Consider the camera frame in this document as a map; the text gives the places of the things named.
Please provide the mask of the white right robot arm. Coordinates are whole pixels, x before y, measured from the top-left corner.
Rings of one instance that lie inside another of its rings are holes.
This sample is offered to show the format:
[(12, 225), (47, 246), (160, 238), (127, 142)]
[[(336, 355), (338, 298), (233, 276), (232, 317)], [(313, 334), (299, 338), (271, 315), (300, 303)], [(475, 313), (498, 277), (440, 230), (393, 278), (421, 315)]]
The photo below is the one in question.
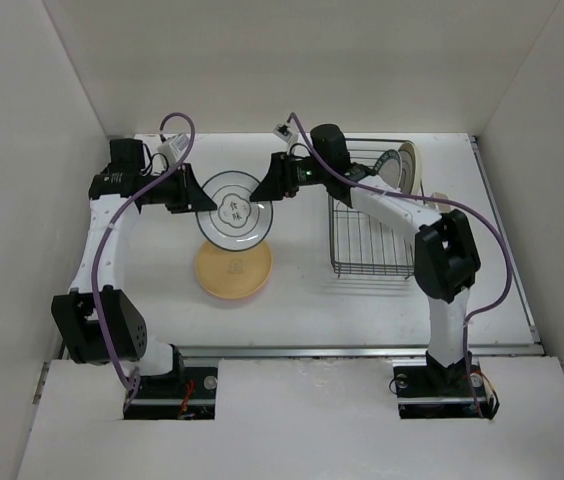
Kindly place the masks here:
[(427, 386), (449, 393), (467, 365), (465, 317), (469, 290), (481, 261), (467, 217), (459, 210), (440, 212), (420, 198), (422, 165), (415, 145), (404, 142), (385, 151), (372, 166), (355, 163), (345, 135), (335, 124), (310, 132), (309, 153), (274, 153), (265, 177), (251, 194), (253, 202), (294, 197), (303, 186), (322, 185), (335, 200), (367, 214), (407, 240), (413, 249), (413, 273), (430, 309)]

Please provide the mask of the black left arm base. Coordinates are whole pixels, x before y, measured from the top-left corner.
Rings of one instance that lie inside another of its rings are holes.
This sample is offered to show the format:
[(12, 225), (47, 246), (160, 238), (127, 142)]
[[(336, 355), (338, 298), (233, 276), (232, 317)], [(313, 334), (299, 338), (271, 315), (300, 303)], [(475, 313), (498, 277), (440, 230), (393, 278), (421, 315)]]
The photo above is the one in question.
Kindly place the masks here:
[(125, 420), (214, 420), (218, 363), (193, 362), (182, 376), (143, 376)]

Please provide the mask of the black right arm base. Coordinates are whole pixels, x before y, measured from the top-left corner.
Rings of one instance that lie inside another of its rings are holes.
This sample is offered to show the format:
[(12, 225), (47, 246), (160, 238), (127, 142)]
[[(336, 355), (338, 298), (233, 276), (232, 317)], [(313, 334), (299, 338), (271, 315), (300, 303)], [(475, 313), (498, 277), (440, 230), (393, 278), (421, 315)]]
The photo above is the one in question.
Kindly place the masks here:
[(443, 368), (429, 355), (395, 360), (392, 368), (389, 387), (397, 397), (402, 420), (493, 420), (499, 411), (499, 396), (478, 360), (471, 360), (470, 373), (463, 360)]

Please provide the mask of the yellow plastic plate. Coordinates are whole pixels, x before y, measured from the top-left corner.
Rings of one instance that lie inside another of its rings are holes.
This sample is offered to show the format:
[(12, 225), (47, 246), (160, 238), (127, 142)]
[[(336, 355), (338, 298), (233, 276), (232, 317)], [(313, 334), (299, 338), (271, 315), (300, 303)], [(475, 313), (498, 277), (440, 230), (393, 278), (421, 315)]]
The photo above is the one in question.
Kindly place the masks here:
[(241, 251), (226, 251), (205, 242), (195, 257), (194, 269), (204, 290), (249, 292), (262, 288), (273, 269), (273, 253), (266, 241)]

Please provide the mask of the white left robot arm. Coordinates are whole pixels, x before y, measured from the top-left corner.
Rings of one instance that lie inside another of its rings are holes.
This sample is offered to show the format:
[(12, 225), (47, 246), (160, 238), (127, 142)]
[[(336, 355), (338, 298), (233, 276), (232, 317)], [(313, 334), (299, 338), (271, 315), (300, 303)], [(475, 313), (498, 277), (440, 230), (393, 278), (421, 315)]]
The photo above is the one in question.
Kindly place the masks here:
[(162, 205), (182, 214), (212, 212), (217, 206), (190, 164), (151, 175), (142, 141), (114, 139), (109, 151), (109, 163), (88, 191), (90, 224), (80, 266), (68, 292), (54, 296), (52, 316), (75, 363), (104, 365), (116, 357), (124, 367), (151, 376), (163, 396), (175, 396), (185, 387), (186, 373), (176, 347), (149, 336), (124, 291), (127, 252), (143, 207)]

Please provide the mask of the pink plastic plate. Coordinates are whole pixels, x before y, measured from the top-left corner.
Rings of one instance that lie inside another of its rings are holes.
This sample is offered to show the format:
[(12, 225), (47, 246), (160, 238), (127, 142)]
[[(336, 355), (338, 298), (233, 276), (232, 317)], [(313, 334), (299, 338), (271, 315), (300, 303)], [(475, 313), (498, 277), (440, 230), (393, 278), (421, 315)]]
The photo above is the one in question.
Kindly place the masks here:
[(253, 301), (259, 298), (265, 292), (266, 292), (265, 288), (260, 288), (249, 292), (237, 292), (237, 293), (215, 292), (211, 290), (205, 291), (205, 293), (214, 301), (226, 301), (233, 303)]

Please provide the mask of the white plate green lettered rim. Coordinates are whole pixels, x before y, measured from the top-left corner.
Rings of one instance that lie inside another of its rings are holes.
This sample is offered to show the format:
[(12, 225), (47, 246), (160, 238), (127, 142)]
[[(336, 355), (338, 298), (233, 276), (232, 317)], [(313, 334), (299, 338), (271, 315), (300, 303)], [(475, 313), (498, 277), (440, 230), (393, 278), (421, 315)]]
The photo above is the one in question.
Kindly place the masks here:
[(400, 190), (403, 177), (403, 160), (395, 149), (385, 151), (375, 162), (373, 171), (386, 184)]

